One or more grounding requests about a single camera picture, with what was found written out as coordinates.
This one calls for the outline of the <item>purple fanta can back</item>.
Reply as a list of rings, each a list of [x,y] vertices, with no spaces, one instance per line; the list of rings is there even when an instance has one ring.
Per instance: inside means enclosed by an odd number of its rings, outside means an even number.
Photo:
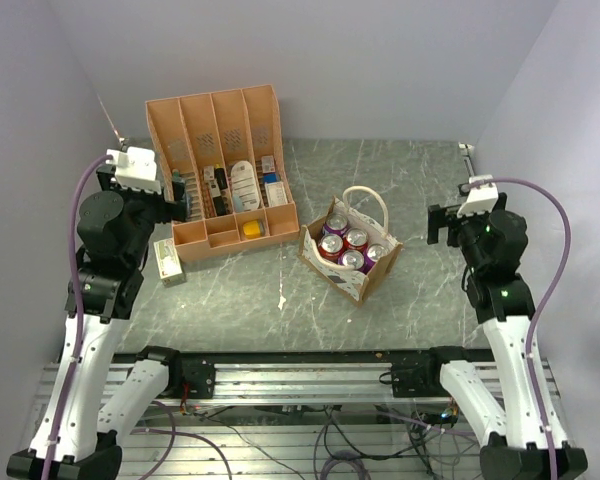
[[[389,250],[382,244],[370,244],[364,251],[365,268],[370,270],[381,258],[386,256]]]

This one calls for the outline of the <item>purple fanta can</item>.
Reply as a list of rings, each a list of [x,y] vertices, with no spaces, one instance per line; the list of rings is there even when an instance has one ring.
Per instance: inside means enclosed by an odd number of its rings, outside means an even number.
[[[360,251],[349,249],[341,254],[338,264],[343,267],[352,267],[356,271],[362,271],[365,267],[365,257]]]
[[[322,227],[324,234],[335,234],[342,237],[349,229],[348,219],[339,213],[329,214]]]
[[[386,256],[389,250],[382,244],[370,244],[364,251],[365,268],[370,270],[381,258]]]

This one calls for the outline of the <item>red cola can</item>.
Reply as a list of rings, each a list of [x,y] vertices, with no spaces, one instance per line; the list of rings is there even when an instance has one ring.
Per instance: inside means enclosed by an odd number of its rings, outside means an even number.
[[[350,228],[343,236],[343,245],[346,250],[356,250],[364,253],[368,244],[369,235],[361,228]]]
[[[336,263],[343,252],[344,243],[339,235],[327,233],[319,240],[317,247],[322,258]]]

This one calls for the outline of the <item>burlap canvas tote bag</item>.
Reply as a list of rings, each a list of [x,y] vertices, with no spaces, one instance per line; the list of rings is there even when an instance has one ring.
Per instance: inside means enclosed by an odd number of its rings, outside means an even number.
[[[351,195],[355,192],[373,197],[381,209],[381,219],[376,220],[353,207]],[[364,229],[369,235],[369,244],[382,244],[389,253],[381,258],[370,270],[365,267],[356,271],[352,267],[343,267],[321,257],[317,244],[325,235],[322,227],[331,213],[344,215],[350,228]],[[347,188],[340,198],[335,197],[326,214],[300,229],[298,255],[301,260],[321,278],[336,288],[356,305],[363,304],[367,297],[384,281],[393,268],[403,244],[389,231],[389,210],[383,198],[375,190],[361,185]]]

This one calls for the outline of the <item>purple fanta can front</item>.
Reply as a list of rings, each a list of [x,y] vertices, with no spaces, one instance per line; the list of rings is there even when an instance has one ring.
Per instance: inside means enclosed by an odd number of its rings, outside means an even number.
[[[322,227],[324,234],[335,234],[342,237],[349,229],[348,219],[339,213],[329,214]]]

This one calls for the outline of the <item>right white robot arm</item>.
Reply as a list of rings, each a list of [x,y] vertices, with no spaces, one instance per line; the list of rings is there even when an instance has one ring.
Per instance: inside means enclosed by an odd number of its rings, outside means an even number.
[[[449,394],[479,441],[486,479],[578,478],[588,459],[555,411],[532,329],[539,310],[517,271],[528,244],[525,219],[501,205],[469,215],[432,205],[427,242],[437,243],[442,229],[466,262],[463,287],[488,340],[501,395],[484,385],[462,347],[432,347],[419,361],[392,366],[394,395]]]

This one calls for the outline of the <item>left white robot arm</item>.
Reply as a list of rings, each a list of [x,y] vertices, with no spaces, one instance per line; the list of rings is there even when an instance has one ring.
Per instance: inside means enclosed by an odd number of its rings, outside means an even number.
[[[9,458],[15,479],[114,479],[121,442],[157,397],[183,387],[178,351],[146,347],[120,393],[101,400],[122,334],[144,280],[143,263],[158,224],[182,221],[184,189],[163,194],[105,186],[82,201],[74,220],[76,273],[68,285],[65,345],[44,419],[29,447]]]

